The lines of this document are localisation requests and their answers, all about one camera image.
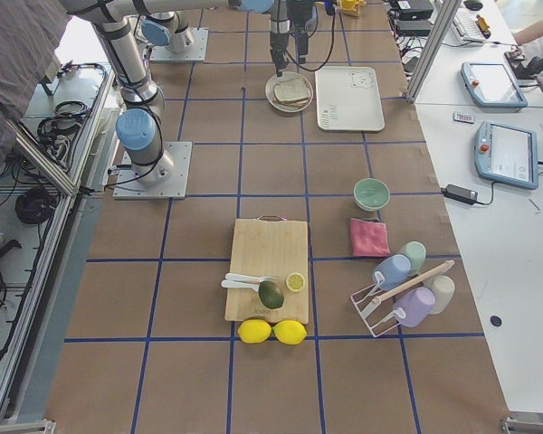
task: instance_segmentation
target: avocado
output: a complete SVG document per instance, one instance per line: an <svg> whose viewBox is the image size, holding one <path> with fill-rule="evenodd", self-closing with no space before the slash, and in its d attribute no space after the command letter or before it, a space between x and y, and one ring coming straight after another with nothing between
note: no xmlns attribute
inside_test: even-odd
<svg viewBox="0 0 543 434"><path fill-rule="evenodd" d="M275 282L264 280L260 283L258 295L262 304L269 309L278 309L283 306L283 293Z"/></svg>

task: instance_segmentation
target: lemon half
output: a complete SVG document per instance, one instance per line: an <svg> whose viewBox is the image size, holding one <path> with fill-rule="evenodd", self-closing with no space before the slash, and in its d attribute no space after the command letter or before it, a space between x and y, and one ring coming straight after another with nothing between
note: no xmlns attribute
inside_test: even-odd
<svg viewBox="0 0 543 434"><path fill-rule="evenodd" d="M291 273L286 278L286 287L291 292L300 292L306 286L306 278L300 273Z"/></svg>

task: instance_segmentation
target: small white device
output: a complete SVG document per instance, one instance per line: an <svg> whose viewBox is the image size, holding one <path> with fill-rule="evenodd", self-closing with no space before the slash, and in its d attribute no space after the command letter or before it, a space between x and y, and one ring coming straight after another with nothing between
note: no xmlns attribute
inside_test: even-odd
<svg viewBox="0 0 543 434"><path fill-rule="evenodd" d="M474 116L471 113L461 113L455 111L452 114L452 120L456 122L464 122L465 124L474 124Z"/></svg>

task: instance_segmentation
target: white tray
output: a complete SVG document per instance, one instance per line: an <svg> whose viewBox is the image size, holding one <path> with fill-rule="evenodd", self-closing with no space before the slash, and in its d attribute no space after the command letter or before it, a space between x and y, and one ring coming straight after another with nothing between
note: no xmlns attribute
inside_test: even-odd
<svg viewBox="0 0 543 434"><path fill-rule="evenodd" d="M316 71L318 127L380 131L384 114L376 72L369 67L325 66Z"/></svg>

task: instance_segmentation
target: gray cloth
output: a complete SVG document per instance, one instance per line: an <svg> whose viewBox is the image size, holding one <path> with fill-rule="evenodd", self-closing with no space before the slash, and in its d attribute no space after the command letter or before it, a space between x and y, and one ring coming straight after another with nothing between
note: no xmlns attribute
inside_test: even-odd
<svg viewBox="0 0 543 434"><path fill-rule="evenodd" d="M0 0L0 102L14 122L28 108L69 19L57 0ZM0 165L14 137L0 119Z"/></svg>

